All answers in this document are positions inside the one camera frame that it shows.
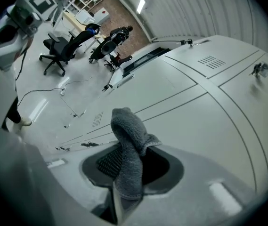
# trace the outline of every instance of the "black cable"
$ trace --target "black cable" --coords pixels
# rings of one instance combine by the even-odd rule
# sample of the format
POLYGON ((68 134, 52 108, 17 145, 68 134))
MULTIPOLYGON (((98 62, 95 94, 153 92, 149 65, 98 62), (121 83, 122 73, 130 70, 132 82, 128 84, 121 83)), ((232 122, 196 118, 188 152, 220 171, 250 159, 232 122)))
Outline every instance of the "black cable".
POLYGON ((22 72, 22 69, 23 69, 23 63, 24 63, 26 54, 27 54, 27 51, 26 51, 26 52, 24 53, 24 55, 23 55, 22 64, 21 64, 21 69, 20 69, 19 75, 18 75, 17 78, 16 78, 16 81, 17 81, 17 79, 19 78, 19 76, 20 76, 20 74, 21 74, 21 72, 22 72))
POLYGON ((55 89, 61 89, 61 90, 64 90, 63 88, 53 88, 53 89, 49 89, 49 90, 47 90, 47 89, 31 90, 31 91, 27 92, 27 93, 23 96, 23 98, 21 99, 20 103, 17 104, 17 106, 19 106, 19 105, 21 104, 22 100, 24 99, 24 97, 27 96, 27 95, 28 95, 29 93, 31 93, 31 92, 36 92, 36 91, 53 91, 53 90, 55 90, 55 89))

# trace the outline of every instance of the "vent grille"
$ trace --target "vent grille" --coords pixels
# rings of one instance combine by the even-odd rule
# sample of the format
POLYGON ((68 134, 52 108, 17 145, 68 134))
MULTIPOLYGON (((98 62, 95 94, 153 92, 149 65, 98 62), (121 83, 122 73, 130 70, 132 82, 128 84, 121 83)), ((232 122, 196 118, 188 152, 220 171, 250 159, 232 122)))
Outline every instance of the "vent grille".
POLYGON ((207 56, 205 58, 198 60, 198 62, 213 70, 225 64, 224 61, 221 61, 213 56, 207 56))
POLYGON ((103 112, 101 112, 95 116, 94 121, 92 123, 92 128, 100 125, 102 114, 103 114, 103 112))

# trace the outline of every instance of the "white wall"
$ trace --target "white wall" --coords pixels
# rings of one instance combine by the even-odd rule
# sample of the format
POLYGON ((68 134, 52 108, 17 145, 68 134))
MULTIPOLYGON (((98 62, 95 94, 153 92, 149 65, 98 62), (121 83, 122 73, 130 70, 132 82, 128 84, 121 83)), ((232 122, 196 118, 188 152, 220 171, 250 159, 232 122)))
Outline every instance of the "white wall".
POLYGON ((255 0, 146 0, 141 17, 158 39, 219 34, 268 52, 268 17, 255 0))

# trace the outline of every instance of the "white cable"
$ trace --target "white cable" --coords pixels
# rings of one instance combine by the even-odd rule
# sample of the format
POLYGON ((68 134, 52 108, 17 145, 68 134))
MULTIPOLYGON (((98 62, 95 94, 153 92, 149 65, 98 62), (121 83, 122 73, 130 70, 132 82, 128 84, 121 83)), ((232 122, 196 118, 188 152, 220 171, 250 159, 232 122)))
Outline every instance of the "white cable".
MULTIPOLYGON (((65 90, 66 90, 66 88, 67 88, 67 85, 69 85, 69 84, 72 84, 72 83, 74 83, 74 82, 84 82, 84 81, 88 81, 89 79, 87 79, 87 80, 83 80, 83 81, 72 81, 72 82, 70 82, 70 83, 67 83, 67 84, 65 84, 65 90)), ((81 115, 78 115, 69 105, 68 105, 68 103, 62 98, 62 95, 61 94, 59 94, 59 97, 65 102, 65 104, 74 112, 74 114, 76 115, 76 116, 78 116, 78 117, 81 117, 85 112, 83 112, 83 113, 81 113, 81 115)))

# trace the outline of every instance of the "black office chair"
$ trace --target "black office chair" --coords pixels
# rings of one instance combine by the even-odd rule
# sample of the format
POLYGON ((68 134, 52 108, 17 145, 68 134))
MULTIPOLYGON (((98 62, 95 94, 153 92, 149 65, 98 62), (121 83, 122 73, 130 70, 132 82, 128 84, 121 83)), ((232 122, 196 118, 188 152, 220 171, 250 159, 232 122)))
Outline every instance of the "black office chair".
POLYGON ((111 71, 114 71, 115 68, 114 68, 114 65, 116 68, 119 68, 124 62, 127 62, 129 60, 131 60, 133 57, 130 55, 130 56, 127 56, 126 58, 122 58, 120 57, 120 54, 117 53, 117 56, 114 57, 113 55, 110 55, 110 59, 111 59, 111 62, 108 62, 107 60, 106 61, 106 65, 109 65, 111 67, 111 71))
POLYGON ((44 40, 44 45, 49 49, 49 55, 40 55, 39 60, 42 58, 52 59, 51 63, 47 66, 44 71, 44 75, 47 74, 47 70, 52 66, 55 62, 58 66, 63 70, 62 76, 65 75, 65 69, 63 68, 60 61, 64 61, 66 65, 68 61, 75 56, 75 51, 84 41, 92 38, 94 35, 98 34, 100 31, 100 25, 98 24, 88 24, 86 26, 86 30, 82 31, 78 36, 75 36, 71 31, 71 39, 68 42, 63 37, 56 37, 52 33, 48 33, 50 39, 44 40))

